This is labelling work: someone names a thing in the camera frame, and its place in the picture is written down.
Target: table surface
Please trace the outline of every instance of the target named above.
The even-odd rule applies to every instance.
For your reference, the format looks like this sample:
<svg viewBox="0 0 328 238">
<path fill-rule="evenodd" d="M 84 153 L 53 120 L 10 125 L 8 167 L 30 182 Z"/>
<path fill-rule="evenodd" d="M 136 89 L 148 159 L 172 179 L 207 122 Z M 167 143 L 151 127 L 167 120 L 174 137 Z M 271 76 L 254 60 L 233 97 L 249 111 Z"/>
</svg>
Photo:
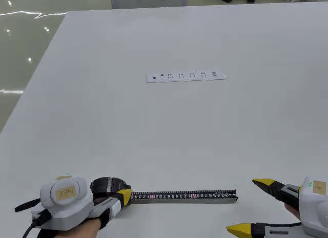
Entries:
<svg viewBox="0 0 328 238">
<path fill-rule="evenodd" d="M 30 213 L 13 207 L 65 173 L 120 177 L 134 190 L 237 187 L 236 204 L 129 206 L 100 238 L 230 237 L 230 224 L 295 222 L 251 180 L 326 177 L 327 12 L 302 3 L 68 13 L 0 134 L 3 236 L 22 236 Z M 150 72 L 191 69 L 227 79 L 146 83 Z"/>
</svg>

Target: floor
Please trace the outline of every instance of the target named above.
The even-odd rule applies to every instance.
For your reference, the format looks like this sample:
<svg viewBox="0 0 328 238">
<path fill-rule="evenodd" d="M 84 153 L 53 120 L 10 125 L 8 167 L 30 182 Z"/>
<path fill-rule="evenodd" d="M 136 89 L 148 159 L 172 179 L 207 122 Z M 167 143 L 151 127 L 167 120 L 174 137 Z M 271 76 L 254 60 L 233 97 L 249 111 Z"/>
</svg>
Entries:
<svg viewBox="0 0 328 238">
<path fill-rule="evenodd" d="M 281 2 L 284 0 L 256 1 Z M 246 0 L 233 0 L 230 4 L 245 3 Z M 189 0 L 188 4 L 226 3 L 220 0 Z M 0 131 L 24 93 L 65 13 L 98 9 L 111 9 L 110 0 L 0 0 Z"/>
</svg>

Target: electrical outlet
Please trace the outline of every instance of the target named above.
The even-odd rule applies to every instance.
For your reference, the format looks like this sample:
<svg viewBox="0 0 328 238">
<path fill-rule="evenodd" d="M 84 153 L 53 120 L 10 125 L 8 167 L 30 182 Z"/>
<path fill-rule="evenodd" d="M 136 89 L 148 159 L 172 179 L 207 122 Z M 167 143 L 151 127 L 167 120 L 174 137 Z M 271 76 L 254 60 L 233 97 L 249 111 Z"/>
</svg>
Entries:
<svg viewBox="0 0 328 238">
<path fill-rule="evenodd" d="M 226 75 L 217 70 L 163 72 L 160 74 L 147 75 L 147 83 L 222 80 L 222 79 L 226 79 Z"/>
</svg>

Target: tape measure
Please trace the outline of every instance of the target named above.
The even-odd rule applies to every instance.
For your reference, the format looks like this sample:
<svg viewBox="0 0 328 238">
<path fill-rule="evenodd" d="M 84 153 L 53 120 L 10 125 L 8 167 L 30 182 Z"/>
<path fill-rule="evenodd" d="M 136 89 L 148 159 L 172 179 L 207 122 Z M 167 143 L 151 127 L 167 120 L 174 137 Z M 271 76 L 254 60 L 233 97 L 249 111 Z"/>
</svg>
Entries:
<svg viewBox="0 0 328 238">
<path fill-rule="evenodd" d="M 221 189 L 221 190 L 132 192 L 129 203 L 130 204 L 160 203 L 160 202 L 227 203 L 227 202 L 236 202 L 237 200 L 238 200 L 238 196 L 236 193 L 236 189 Z"/>
</svg>

